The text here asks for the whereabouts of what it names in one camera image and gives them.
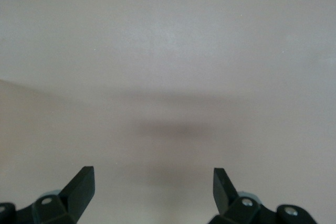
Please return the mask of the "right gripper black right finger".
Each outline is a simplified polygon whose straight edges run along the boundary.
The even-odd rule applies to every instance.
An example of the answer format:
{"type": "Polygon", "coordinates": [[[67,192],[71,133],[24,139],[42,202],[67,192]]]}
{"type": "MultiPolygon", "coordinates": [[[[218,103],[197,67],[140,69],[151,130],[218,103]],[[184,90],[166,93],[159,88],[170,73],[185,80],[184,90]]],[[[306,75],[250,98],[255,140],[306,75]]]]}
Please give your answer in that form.
{"type": "Polygon", "coordinates": [[[315,223],[303,208],[284,204],[266,208],[254,194],[238,192],[223,168],[214,168],[213,197],[218,214],[210,223],[315,223]]]}

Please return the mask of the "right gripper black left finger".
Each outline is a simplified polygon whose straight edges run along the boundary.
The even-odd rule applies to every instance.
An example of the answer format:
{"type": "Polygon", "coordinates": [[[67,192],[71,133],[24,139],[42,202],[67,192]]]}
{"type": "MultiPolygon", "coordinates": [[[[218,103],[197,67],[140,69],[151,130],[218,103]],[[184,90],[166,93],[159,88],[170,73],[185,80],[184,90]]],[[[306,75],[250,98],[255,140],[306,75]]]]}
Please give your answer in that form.
{"type": "Polygon", "coordinates": [[[94,194],[94,167],[85,166],[62,190],[45,193],[25,208],[2,202],[1,223],[77,223],[94,194]]]}

